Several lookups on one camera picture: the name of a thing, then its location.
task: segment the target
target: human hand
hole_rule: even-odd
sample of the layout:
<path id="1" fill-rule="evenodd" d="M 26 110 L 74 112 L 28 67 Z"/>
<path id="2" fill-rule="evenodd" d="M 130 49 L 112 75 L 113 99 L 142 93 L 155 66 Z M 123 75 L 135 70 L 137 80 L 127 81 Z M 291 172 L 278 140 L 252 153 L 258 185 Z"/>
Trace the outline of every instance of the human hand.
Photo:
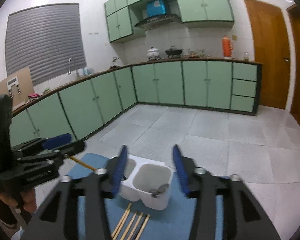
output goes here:
<path id="1" fill-rule="evenodd" d="M 33 213 L 37 210 L 37 203 L 35 201 L 35 190 L 34 188 L 31 188 L 27 190 L 26 192 L 20 193 L 22 196 L 22 199 L 24 201 L 23 208 L 25 211 L 28 211 L 29 213 Z M 18 203 L 15 199 L 13 199 L 11 196 L 4 192 L 0 192 L 0 200 L 5 203 L 6 205 L 10 207 L 16 207 L 18 206 Z"/>

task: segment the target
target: gray floor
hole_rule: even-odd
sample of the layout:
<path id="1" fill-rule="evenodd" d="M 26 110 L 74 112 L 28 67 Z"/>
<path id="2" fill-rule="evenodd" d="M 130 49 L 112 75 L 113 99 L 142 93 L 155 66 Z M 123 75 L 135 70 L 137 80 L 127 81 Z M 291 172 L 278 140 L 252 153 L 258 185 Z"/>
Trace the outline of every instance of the gray floor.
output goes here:
<path id="1" fill-rule="evenodd" d="M 129 153 L 173 168 L 171 148 L 179 144 L 214 175 L 240 174 L 266 210 L 282 240 L 300 225 L 300 127 L 286 111 L 260 106 L 258 116 L 187 108 L 137 105 L 87 140 L 85 153 Z M 61 167 L 67 174 L 71 160 Z M 36 188 L 38 204 L 56 181 Z"/>

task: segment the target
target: screw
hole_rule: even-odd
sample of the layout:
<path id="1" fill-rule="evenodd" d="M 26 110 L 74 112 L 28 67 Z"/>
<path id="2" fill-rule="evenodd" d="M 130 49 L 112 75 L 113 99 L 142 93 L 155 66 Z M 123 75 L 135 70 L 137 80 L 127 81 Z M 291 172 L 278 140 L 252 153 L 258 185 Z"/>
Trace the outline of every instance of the screw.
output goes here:
<path id="1" fill-rule="evenodd" d="M 103 174 L 106 174 L 107 172 L 108 172 L 108 171 L 107 171 L 107 169 L 105 169 L 105 168 L 96 169 L 96 170 L 94 171 L 94 173 L 97 174 L 97 175 L 103 175 Z"/>
<path id="2" fill-rule="evenodd" d="M 230 175 L 231 181 L 241 181 L 241 177 L 238 174 L 232 174 Z"/>
<path id="3" fill-rule="evenodd" d="M 194 172 L 196 174 L 205 174 L 207 171 L 204 168 L 195 168 Z"/>
<path id="4" fill-rule="evenodd" d="M 71 177 L 70 176 L 62 176 L 60 179 L 61 182 L 70 182 Z"/>

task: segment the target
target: gray roller shutter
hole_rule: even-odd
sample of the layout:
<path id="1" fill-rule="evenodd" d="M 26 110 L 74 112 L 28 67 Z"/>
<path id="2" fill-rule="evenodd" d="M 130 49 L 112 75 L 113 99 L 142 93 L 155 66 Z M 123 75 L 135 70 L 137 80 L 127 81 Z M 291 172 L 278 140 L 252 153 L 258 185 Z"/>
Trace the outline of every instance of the gray roller shutter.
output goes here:
<path id="1" fill-rule="evenodd" d="M 79 4 L 47 5 L 10 14 L 5 48 L 7 75 L 29 67 L 34 85 L 67 73 L 70 57 L 76 58 L 77 68 L 85 67 Z"/>

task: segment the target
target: blue box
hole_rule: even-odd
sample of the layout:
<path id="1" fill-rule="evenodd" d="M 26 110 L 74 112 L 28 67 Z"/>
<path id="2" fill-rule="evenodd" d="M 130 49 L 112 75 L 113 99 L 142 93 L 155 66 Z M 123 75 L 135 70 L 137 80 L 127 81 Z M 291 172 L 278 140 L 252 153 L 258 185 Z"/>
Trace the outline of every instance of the blue box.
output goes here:
<path id="1" fill-rule="evenodd" d="M 148 17 L 167 14 L 169 11 L 169 4 L 166 0 L 154 0 L 146 5 Z"/>

